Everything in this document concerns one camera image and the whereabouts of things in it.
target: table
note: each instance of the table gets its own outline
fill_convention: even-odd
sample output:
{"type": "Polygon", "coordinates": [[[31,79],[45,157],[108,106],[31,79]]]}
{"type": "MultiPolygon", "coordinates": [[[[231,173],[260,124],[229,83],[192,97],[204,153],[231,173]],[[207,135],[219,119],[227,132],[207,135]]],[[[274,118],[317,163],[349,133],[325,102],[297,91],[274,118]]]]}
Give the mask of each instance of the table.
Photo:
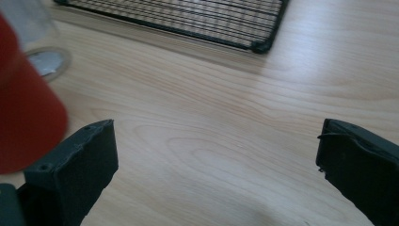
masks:
{"type": "Polygon", "coordinates": [[[114,119],[120,158],[82,225],[373,225],[314,161],[325,118],[399,143],[399,2],[291,0],[266,56],[56,24],[66,136],[114,119]]]}

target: clear plastic cup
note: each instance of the clear plastic cup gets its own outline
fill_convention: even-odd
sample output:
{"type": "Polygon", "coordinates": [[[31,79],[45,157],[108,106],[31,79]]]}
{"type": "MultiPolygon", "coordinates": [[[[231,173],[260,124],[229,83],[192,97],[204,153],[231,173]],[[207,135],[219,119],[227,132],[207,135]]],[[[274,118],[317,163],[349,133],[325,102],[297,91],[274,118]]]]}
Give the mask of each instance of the clear plastic cup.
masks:
{"type": "Polygon", "coordinates": [[[68,68],[71,54],[40,0],[0,0],[0,12],[16,32],[30,63],[47,81],[68,68]]]}

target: red cylinder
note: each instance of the red cylinder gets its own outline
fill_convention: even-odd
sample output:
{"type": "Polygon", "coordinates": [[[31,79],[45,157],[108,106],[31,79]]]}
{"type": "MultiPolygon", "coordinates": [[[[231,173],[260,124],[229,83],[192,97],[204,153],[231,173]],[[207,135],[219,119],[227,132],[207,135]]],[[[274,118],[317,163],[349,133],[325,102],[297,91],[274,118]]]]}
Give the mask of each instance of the red cylinder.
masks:
{"type": "Polygon", "coordinates": [[[29,166],[67,129],[64,105],[30,65],[0,14],[0,173],[29,166]]]}

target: wire mesh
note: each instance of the wire mesh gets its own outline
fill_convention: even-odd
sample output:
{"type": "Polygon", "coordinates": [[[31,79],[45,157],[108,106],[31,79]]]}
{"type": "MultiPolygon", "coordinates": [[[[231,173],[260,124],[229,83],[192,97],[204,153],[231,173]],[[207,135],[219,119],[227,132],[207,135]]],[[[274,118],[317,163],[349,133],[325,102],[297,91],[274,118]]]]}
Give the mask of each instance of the wire mesh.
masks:
{"type": "Polygon", "coordinates": [[[283,0],[55,0],[200,40],[267,51],[276,35],[283,0]]]}

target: wood grain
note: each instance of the wood grain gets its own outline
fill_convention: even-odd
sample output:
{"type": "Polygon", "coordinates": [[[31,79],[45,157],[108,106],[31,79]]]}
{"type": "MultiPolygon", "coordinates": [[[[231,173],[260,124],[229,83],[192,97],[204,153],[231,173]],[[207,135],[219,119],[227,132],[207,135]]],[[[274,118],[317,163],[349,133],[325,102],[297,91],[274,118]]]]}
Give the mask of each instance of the wood grain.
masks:
{"type": "Polygon", "coordinates": [[[250,68],[58,22],[68,135],[114,119],[120,156],[83,225],[371,226],[318,171],[316,137],[333,118],[399,143],[398,22],[396,1],[292,0],[250,68]]]}

